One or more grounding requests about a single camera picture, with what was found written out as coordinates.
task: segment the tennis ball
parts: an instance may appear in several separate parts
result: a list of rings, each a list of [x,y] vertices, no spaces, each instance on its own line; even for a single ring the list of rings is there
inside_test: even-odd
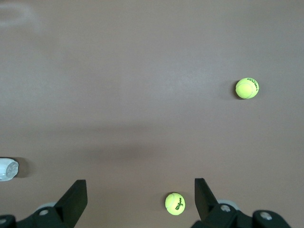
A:
[[[185,200],[182,195],[174,192],[166,198],[165,206],[172,215],[179,215],[185,210]]]
[[[257,95],[259,86],[256,80],[247,77],[241,79],[236,85],[236,93],[243,99],[250,99]]]

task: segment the screw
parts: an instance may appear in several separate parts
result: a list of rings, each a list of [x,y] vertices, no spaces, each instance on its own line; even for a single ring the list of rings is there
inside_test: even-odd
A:
[[[222,209],[222,211],[225,211],[225,212],[230,212],[231,211],[230,207],[227,206],[227,205],[222,205],[222,206],[220,206],[220,208]]]
[[[46,214],[48,214],[48,210],[42,210],[42,211],[40,211],[39,212],[39,215],[46,215]]]
[[[0,219],[0,225],[6,223],[6,219]]]
[[[263,218],[263,219],[266,219],[266,220],[272,220],[272,217],[269,213],[263,211],[260,213],[260,216]]]

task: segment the black metal bracket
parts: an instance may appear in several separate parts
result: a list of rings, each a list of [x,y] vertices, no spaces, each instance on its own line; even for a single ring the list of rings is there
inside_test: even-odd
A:
[[[73,228],[87,205],[86,181],[77,180],[54,207],[44,207],[24,220],[0,216],[0,228]]]
[[[291,228],[272,211],[257,210],[250,217],[231,205],[219,204],[203,178],[195,179],[195,205],[201,221],[191,228]]]

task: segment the yellow-green tennis ball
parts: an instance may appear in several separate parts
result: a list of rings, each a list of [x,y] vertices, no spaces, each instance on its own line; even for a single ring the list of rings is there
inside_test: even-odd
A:
[[[241,79],[236,85],[236,93],[243,99],[250,99],[257,95],[259,85],[253,78],[247,77]]]
[[[166,198],[165,206],[170,214],[179,215],[185,210],[186,204],[182,195],[174,192]]]

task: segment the gray floor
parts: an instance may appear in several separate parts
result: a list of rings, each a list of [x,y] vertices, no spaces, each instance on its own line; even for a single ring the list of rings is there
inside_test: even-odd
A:
[[[77,228],[189,228],[194,179],[304,224],[304,1],[0,2],[0,214],[86,179]],[[233,87],[253,77],[250,100]],[[163,196],[180,192],[172,216]]]

